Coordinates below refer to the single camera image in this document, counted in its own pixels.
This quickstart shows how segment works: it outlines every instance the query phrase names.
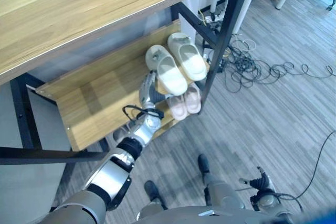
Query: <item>wooden board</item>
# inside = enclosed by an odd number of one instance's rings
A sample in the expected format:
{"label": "wooden board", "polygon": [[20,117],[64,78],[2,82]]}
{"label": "wooden board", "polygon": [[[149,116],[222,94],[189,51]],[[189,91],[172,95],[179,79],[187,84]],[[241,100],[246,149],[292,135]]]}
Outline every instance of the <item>wooden board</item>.
{"label": "wooden board", "polygon": [[[149,72],[144,56],[146,50],[151,45],[167,41],[171,33],[179,30],[179,22],[160,28],[37,89],[38,93],[57,102],[73,150],[88,147],[128,122],[122,107],[128,104],[140,106],[139,87]],[[191,83],[181,66],[179,68]],[[157,90],[166,93],[159,82]],[[162,133],[169,128],[167,125],[171,125],[173,118],[165,102],[157,107],[165,112]]]}
{"label": "wooden board", "polygon": [[1,0],[0,85],[181,0]]}
{"label": "wooden board", "polygon": [[[94,80],[102,75],[119,68],[120,66],[144,56],[147,49],[155,44],[166,44],[170,34],[180,31],[180,21],[176,20],[168,26],[163,26],[156,31],[129,43],[122,48],[110,52],[91,63],[70,71],[59,78],[40,86],[36,92],[56,101],[58,98],[74,89]],[[146,72],[146,66],[139,66]]]}

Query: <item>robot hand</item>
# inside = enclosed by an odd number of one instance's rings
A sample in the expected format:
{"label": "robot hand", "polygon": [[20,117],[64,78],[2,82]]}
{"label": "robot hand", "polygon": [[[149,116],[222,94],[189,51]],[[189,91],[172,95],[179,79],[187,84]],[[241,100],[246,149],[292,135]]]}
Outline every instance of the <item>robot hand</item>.
{"label": "robot hand", "polygon": [[143,109],[152,109],[155,104],[173,96],[172,94],[161,94],[155,89],[156,72],[151,71],[143,80],[140,91],[139,100]]}
{"label": "robot hand", "polygon": [[261,178],[253,180],[239,179],[240,183],[250,185],[258,190],[257,195],[250,198],[253,209],[271,216],[288,217],[290,212],[281,204],[279,197],[277,197],[272,180],[260,166],[257,168],[261,173]]}

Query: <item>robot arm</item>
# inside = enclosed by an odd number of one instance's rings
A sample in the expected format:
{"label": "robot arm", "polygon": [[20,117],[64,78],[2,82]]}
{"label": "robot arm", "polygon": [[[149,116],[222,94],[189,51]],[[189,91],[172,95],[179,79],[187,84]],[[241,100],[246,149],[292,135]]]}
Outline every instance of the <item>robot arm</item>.
{"label": "robot arm", "polygon": [[139,99],[142,112],[135,125],[89,176],[82,191],[74,194],[41,222],[103,224],[106,211],[116,209],[131,185],[130,172],[142,150],[161,126],[163,113],[155,104],[166,99],[155,90],[155,72],[143,81]]}

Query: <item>black joint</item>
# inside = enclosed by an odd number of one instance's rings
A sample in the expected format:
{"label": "black joint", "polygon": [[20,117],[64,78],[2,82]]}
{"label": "black joint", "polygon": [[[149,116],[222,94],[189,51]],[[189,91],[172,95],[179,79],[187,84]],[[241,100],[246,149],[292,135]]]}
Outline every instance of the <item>black joint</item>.
{"label": "black joint", "polygon": [[142,152],[142,145],[139,143],[139,141],[130,137],[125,137],[117,145],[117,148],[123,149],[127,151],[129,154],[131,154],[132,157],[134,158],[134,161],[137,160],[137,158],[140,156]]}
{"label": "black joint", "polygon": [[118,165],[120,168],[124,169],[126,172],[130,173],[134,167],[134,164],[127,165],[122,160],[118,159],[117,157],[111,157],[110,159],[112,162],[114,162],[116,165]]}
{"label": "black joint", "polygon": [[132,183],[132,179],[130,177],[128,177],[127,180],[125,181],[125,183],[122,185],[121,189],[119,190],[118,194],[115,196],[115,198],[107,206],[107,211],[112,211],[119,206],[119,204],[122,202],[122,199],[124,198],[128,188],[130,187],[131,183]]}
{"label": "black joint", "polygon": [[104,189],[95,184],[90,184],[89,187],[87,188],[87,191],[97,194],[100,198],[102,198],[102,200],[105,203],[106,209],[108,209],[108,205],[111,204],[111,198],[110,195]]}

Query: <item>white shoe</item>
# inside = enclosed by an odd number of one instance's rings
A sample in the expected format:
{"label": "white shoe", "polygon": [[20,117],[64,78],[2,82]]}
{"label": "white shoe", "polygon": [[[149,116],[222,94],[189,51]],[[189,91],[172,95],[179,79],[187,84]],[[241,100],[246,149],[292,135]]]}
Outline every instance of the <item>white shoe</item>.
{"label": "white shoe", "polygon": [[191,80],[200,81],[206,77],[204,60],[188,35],[173,33],[168,38],[168,47]]}
{"label": "white shoe", "polygon": [[168,93],[181,95],[187,90],[185,78],[174,58],[163,46],[154,45],[147,50],[146,64],[150,70],[157,71],[157,77]]}

